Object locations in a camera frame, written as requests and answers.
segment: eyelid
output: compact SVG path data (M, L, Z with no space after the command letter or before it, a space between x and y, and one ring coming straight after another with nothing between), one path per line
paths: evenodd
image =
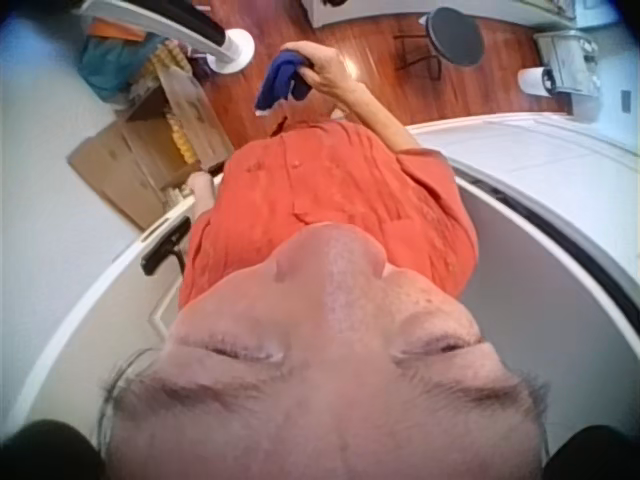
M432 357L435 355L446 355L464 348L473 347L484 343L482 337L473 339L464 338L458 335L438 335L427 340L413 342L407 348L403 348L398 352L401 358L406 357Z
M206 350L214 355L245 362L277 362L283 356L282 352L269 349L266 345L247 346L220 335L197 340L189 339L181 343L186 347Z

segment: stool leg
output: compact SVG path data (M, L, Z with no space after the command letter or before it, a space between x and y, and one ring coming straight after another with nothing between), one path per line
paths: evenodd
M394 35L394 40L403 40L405 38L427 38L426 35Z
M427 58L427 57L421 57L419 60L407 62L407 49L404 43L405 39L407 38L412 39L412 38L428 38L428 37L426 35L394 35L393 36L394 41L400 40L400 47L402 49L401 64L400 66L396 67L396 71L404 70L405 68L408 68L411 65L415 65L416 63L421 62Z
M429 63L429 78L439 82L442 79L442 60L438 55L429 55L426 60Z
M428 61L430 60L434 55L425 55L424 57L420 57L420 58L416 58L415 60L411 60L410 62L406 62L401 65L400 67L396 68L396 71L401 71L401 70L405 70L409 67L412 67L413 65L416 65L420 62L424 62L424 61Z

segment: nose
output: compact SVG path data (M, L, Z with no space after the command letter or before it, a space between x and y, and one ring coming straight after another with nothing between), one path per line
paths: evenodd
M276 281L304 299L307 315L336 341L362 337L378 308L379 279L386 266L382 246L348 225L308 227L274 252Z

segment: hand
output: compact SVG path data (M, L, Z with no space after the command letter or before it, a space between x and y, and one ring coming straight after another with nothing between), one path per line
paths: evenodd
M320 93L344 102L359 85L349 74L342 55L335 48L303 41L286 43L282 50L298 52L311 61L313 69L300 67L298 72Z
M213 193L213 179L207 172L195 172L189 176L187 187L196 195Z

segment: orange shirt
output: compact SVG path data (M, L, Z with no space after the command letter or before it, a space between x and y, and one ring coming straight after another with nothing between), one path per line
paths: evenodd
M475 230L440 153L395 154L362 126L329 122L252 142L233 155L215 207L193 226L180 306L321 222L362 228L391 264L453 296L476 264Z

